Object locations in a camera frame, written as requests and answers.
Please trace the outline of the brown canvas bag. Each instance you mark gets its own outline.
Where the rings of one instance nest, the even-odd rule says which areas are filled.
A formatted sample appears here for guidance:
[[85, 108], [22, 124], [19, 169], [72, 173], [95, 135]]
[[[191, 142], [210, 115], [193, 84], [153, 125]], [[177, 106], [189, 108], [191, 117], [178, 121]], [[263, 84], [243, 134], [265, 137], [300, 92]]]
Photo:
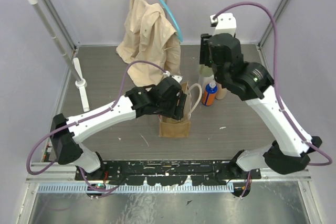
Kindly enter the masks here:
[[[198, 90], [198, 98], [192, 103], [191, 91]], [[198, 83], [189, 86], [188, 82], [182, 84], [182, 91], [186, 94], [185, 107], [181, 120], [159, 116], [159, 137], [184, 138], [189, 137], [191, 129], [191, 115], [202, 98], [202, 87]]]

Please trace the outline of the green bottle beige cap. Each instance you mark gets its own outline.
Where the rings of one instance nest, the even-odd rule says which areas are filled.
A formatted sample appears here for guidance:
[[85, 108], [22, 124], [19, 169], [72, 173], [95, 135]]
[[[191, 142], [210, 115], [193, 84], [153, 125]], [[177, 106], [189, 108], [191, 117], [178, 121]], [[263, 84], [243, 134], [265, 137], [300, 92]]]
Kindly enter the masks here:
[[212, 68], [204, 64], [198, 66], [198, 73], [201, 77], [211, 77], [213, 75]]

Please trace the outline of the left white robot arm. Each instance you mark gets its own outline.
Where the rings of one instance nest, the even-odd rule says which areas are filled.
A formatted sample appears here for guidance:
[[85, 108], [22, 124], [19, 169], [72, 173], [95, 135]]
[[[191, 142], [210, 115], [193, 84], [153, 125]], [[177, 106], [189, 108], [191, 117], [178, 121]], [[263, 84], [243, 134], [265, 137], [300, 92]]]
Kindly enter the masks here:
[[118, 101], [84, 114], [68, 118], [57, 114], [50, 129], [56, 162], [60, 165], [73, 163], [93, 180], [101, 179], [105, 174], [102, 159], [97, 152], [84, 146], [84, 140], [115, 124], [144, 115], [181, 120], [186, 101], [181, 81], [182, 77], [178, 75], [165, 77], [157, 85], [134, 87]]

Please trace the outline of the beige pink bottle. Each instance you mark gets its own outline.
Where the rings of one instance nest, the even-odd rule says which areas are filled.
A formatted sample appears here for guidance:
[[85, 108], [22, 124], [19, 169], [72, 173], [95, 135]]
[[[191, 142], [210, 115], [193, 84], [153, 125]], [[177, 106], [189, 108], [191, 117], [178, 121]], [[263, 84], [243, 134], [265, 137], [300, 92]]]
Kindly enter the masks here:
[[216, 83], [216, 86], [217, 86], [217, 92], [216, 92], [216, 95], [215, 95], [215, 99], [216, 100], [224, 99], [226, 97], [226, 94], [227, 94], [228, 90], [226, 88], [223, 88], [220, 83]]

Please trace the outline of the white bottle black cap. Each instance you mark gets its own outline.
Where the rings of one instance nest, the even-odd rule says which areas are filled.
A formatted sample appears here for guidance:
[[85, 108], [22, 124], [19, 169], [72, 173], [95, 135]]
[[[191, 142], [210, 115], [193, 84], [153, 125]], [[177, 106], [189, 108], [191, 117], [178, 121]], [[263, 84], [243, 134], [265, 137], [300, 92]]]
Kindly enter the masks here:
[[206, 86], [209, 83], [214, 83], [214, 86], [216, 86], [216, 82], [214, 80], [214, 75], [211, 75], [209, 77], [204, 77], [204, 76], [199, 76], [198, 78], [198, 84], [202, 87], [202, 94], [204, 94], [205, 90], [206, 90]]

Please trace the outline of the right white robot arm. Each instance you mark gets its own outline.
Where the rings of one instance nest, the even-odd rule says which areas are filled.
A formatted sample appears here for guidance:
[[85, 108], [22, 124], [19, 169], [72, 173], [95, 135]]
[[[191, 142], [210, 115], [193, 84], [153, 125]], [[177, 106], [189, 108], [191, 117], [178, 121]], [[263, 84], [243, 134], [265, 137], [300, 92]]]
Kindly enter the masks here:
[[309, 154], [321, 146], [321, 138], [308, 134], [285, 112], [285, 103], [276, 98], [272, 76], [262, 64], [244, 60], [240, 41], [228, 33], [201, 34], [199, 62], [212, 69], [222, 88], [246, 102], [275, 138], [266, 147], [239, 151], [230, 162], [232, 176], [241, 179], [250, 170], [266, 167], [282, 175], [306, 169]]

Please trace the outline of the blue cap bottle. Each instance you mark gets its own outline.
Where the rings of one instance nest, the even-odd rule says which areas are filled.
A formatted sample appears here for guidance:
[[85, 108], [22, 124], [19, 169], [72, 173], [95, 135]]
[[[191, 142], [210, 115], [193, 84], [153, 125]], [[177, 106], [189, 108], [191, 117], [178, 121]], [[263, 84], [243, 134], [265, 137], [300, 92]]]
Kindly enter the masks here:
[[217, 85], [213, 80], [205, 86], [205, 90], [203, 93], [202, 104], [205, 106], [211, 106], [215, 100], [217, 93]]

